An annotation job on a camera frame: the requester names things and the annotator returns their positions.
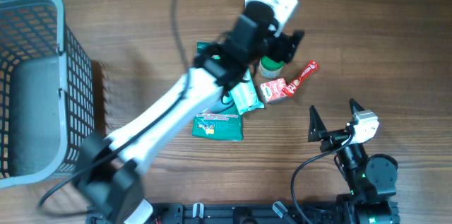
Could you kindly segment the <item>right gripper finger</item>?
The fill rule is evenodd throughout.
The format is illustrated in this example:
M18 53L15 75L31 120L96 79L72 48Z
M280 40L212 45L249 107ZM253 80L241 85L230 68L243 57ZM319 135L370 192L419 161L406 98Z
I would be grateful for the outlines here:
M365 111L365 109L354 98L350 98L349 105L352 114Z
M328 135L324 123L322 122L317 109L312 105L309 108L309 133L308 142L324 140Z

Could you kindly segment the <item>green lid jar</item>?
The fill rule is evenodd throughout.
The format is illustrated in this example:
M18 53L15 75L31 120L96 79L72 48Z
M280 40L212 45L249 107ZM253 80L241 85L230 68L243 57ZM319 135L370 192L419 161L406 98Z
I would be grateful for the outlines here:
M284 64L283 61L276 62L264 56L260 59L258 69L264 78L277 78Z

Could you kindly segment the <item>red candy bar wrapper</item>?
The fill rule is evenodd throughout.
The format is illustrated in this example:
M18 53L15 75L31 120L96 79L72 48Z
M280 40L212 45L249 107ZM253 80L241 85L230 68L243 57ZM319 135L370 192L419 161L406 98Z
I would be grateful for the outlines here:
M283 89L282 92L286 94L288 97L292 97L298 89L301 87L301 84L308 79L308 77L313 74L313 72L319 69L319 65L310 60L303 70L300 71L299 75L296 76L290 83L288 83Z

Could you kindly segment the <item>red patterned small box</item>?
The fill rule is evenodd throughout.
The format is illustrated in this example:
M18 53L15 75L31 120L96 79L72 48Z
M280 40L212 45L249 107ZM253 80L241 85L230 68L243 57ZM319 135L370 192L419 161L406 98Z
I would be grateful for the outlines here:
M259 88L266 104L281 101L287 97L283 92L286 86L284 78L279 78L273 81L262 83Z

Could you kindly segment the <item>white wet wipes pack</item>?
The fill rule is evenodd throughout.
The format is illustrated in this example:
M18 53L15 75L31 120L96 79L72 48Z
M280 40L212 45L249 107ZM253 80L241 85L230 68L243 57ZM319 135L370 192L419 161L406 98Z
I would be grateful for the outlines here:
M243 115L245 112L263 109L264 104L258 98L250 70L245 72L242 80L244 82L238 83L229 92L237 109L237 114Z

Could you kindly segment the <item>green 3M gloves package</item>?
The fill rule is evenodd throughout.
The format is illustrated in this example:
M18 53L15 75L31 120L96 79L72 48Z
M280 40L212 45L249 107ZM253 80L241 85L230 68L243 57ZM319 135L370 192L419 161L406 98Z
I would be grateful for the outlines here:
M192 135L217 141L241 141L242 116L229 93L194 117Z

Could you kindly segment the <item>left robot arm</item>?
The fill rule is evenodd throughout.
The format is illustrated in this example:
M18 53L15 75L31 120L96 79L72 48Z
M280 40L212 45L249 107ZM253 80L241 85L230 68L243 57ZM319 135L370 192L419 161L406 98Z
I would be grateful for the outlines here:
M225 40L198 52L186 74L144 113L108 136L93 132L85 139L72 184L108 223L149 219L153 209L141 175L183 126L243 81L252 62L263 56L292 61L304 33L288 36L283 28L296 7L247 2Z

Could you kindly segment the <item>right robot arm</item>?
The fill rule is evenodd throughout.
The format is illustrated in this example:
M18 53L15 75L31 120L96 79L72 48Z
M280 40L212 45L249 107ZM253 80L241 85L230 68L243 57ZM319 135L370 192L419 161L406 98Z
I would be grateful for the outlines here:
M336 167L350 192L339 194L333 204L333 223L397 224L396 195L398 163L389 155L369 156L364 143L374 138L379 118L350 99L352 119L344 129L327 130L317 109L309 108L308 141L321 143L322 153L333 152Z

